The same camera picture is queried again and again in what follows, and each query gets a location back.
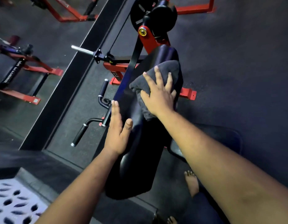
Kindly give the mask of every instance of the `towel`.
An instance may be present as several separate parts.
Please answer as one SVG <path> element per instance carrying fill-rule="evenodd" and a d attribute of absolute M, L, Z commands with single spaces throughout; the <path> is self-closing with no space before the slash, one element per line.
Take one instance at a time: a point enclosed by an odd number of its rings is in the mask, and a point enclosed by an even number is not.
<path fill-rule="evenodd" d="M 180 64 L 178 61 L 165 61 L 158 65 L 159 70 L 161 72 L 161 76 L 164 81 L 164 85 L 166 85 L 168 80 L 168 74 L 171 72 L 172 78 L 173 78 L 173 86 L 172 91 L 174 90 L 174 85 L 176 84 L 178 77 L 179 77 L 179 71 L 180 71 Z M 147 74 L 156 82 L 155 78 L 155 71 L 154 68 L 147 71 Z M 142 98 L 141 98 L 141 90 L 144 90 L 147 94 L 150 95 L 150 88 L 148 83 L 146 82 L 146 79 L 143 75 L 140 75 L 138 78 L 136 78 L 130 85 L 129 88 L 133 90 L 133 92 L 136 92 L 139 105 L 142 108 L 143 115 L 147 121 L 152 120 L 156 116 L 151 114 L 149 110 L 147 109 L 146 105 L 144 104 Z"/>

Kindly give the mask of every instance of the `weight plate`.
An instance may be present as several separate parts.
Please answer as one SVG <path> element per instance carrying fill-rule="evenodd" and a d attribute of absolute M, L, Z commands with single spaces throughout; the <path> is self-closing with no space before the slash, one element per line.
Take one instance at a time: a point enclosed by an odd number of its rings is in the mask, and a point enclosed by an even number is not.
<path fill-rule="evenodd" d="M 136 0 L 131 8 L 131 23 L 136 31 L 143 22 L 143 17 L 150 12 L 158 0 Z"/>
<path fill-rule="evenodd" d="M 48 8 L 46 3 L 44 3 L 42 0 L 30 0 L 30 1 L 32 1 L 32 3 L 34 3 L 34 5 L 36 5 L 37 7 L 41 8 L 41 9 L 47 9 Z"/>

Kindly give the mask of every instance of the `pivot bolt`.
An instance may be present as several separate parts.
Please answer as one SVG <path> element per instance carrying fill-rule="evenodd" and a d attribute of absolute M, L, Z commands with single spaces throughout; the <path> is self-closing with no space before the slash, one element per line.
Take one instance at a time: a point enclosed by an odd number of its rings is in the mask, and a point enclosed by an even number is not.
<path fill-rule="evenodd" d="M 146 28 L 145 28 L 145 27 L 140 27 L 140 29 L 139 29 L 139 34 L 140 34 L 141 36 L 146 36 L 146 35 L 147 35 L 147 30 L 146 30 Z"/>

